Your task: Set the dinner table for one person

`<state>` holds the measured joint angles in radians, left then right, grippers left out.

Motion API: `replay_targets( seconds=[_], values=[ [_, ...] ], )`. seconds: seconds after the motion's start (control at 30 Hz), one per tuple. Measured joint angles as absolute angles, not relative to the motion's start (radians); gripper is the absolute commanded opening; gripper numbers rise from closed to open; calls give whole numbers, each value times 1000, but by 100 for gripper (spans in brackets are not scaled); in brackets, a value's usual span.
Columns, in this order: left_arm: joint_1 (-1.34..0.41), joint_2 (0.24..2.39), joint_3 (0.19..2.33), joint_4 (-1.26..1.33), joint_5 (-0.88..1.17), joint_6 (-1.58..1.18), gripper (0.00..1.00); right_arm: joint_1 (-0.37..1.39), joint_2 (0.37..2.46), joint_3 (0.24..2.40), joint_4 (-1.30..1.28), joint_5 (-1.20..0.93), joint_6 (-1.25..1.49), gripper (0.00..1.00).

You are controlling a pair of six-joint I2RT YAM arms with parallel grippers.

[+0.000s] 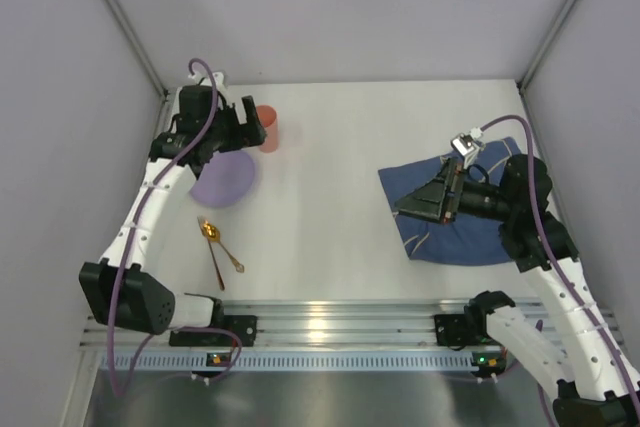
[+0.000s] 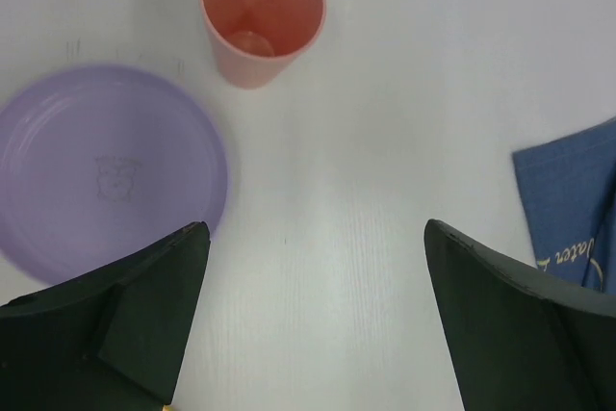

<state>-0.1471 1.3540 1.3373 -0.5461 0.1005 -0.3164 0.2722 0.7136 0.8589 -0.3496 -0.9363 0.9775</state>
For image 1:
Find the blue embroidered cloth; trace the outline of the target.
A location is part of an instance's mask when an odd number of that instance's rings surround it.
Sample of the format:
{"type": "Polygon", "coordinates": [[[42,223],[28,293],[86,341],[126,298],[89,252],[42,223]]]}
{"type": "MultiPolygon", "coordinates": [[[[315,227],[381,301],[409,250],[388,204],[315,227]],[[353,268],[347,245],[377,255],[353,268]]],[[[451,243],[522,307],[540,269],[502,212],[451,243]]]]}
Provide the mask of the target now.
{"type": "Polygon", "coordinates": [[[412,261],[467,267],[508,263],[499,239],[499,223],[460,214],[454,223],[440,225],[403,216],[395,202],[433,179],[445,161],[455,158],[451,150],[426,160],[378,171],[403,248],[412,261]]]}

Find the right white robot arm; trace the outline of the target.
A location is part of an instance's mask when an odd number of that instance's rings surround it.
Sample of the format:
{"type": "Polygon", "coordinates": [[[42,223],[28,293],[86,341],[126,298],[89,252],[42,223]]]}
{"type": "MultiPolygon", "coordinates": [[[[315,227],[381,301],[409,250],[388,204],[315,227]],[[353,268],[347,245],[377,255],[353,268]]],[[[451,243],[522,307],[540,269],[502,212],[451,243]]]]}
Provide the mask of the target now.
{"type": "Polygon", "coordinates": [[[470,178],[450,158],[424,185],[394,202],[405,217],[451,224],[458,215],[499,224],[499,238],[536,292],[559,336],[550,342],[502,291],[485,291],[464,307],[475,336],[505,347],[552,402],[560,426],[636,426],[639,372],[615,340],[587,285],[578,250],[548,210],[546,165],[517,154],[498,184],[470,178]]]}

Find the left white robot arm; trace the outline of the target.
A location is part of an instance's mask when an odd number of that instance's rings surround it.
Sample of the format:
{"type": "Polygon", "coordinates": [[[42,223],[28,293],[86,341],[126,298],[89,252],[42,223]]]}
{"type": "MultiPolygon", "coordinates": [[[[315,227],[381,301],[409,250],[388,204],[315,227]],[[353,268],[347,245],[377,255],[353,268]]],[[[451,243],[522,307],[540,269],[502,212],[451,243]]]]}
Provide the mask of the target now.
{"type": "Polygon", "coordinates": [[[216,327],[222,320],[219,299],[163,284],[159,258],[182,200],[213,155],[264,143],[253,97],[241,101],[244,121],[219,88],[179,90],[178,111],[169,129],[152,141],[142,184],[123,225],[100,260],[81,267],[79,282],[96,322],[160,335],[182,327],[216,327]]]}

